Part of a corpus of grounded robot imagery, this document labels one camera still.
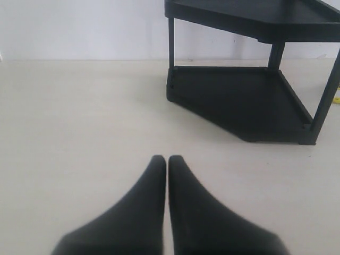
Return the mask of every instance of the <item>wall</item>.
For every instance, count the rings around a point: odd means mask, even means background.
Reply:
[[[340,8],[339,0],[327,3]],[[7,60],[139,60],[168,56],[164,0],[0,0]],[[176,57],[267,58],[270,46],[176,22]],[[288,44],[286,58],[334,57],[338,44]]]

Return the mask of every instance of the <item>floor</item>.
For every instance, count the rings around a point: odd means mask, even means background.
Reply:
[[[311,113],[332,65],[282,64]],[[167,67],[0,63],[0,254],[49,254],[62,235],[121,198],[152,155],[181,154],[216,198],[279,234],[293,255],[338,255],[340,105],[332,105],[316,146],[246,143],[167,102]],[[164,232],[170,255],[168,210]]]

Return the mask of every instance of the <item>top shelf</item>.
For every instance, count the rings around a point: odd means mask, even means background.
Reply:
[[[263,43],[340,42],[340,12],[320,0],[165,0],[165,13]]]

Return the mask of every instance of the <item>corner shelf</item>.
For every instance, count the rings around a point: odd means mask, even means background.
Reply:
[[[320,0],[165,0],[167,98],[250,142],[315,145],[340,82],[340,54],[314,118],[279,66],[288,41],[340,42],[340,12]],[[174,19],[272,44],[268,67],[175,66]]]

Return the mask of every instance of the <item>bottom shelf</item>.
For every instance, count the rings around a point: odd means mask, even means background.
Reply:
[[[309,139],[312,117],[281,71],[176,66],[167,98],[245,141],[315,144]]]

